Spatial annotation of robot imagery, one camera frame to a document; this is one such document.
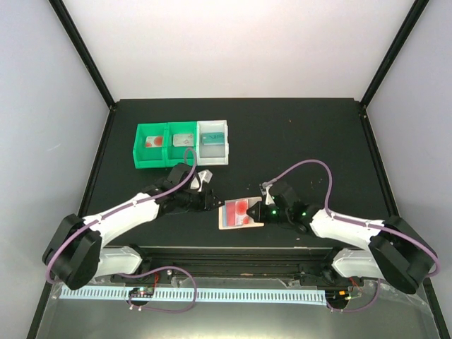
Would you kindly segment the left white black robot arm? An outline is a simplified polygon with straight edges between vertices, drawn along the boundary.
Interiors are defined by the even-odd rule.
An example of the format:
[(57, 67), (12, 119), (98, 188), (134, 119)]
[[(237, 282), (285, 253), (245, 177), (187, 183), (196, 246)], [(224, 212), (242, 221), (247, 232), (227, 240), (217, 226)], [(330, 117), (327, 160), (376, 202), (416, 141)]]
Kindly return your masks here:
[(109, 210), (82, 218), (67, 215), (42, 255), (47, 282), (78, 290), (108, 275), (147, 280), (152, 266), (137, 246), (110, 248), (109, 243), (176, 209), (205, 212), (222, 207), (225, 202), (210, 187), (212, 176), (209, 170), (198, 172), (194, 165), (179, 163), (167, 177)]

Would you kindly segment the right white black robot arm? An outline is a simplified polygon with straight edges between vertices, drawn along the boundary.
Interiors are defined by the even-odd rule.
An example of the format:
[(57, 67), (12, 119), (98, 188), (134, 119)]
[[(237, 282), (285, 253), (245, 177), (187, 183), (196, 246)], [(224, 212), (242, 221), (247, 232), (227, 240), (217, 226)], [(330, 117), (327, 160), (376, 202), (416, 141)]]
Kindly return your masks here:
[(433, 248), (404, 219), (365, 220), (303, 203), (286, 182), (267, 186), (246, 214), (254, 222), (288, 224), (300, 234), (346, 244), (321, 267), (330, 285), (351, 277), (383, 279), (413, 295), (436, 265)]

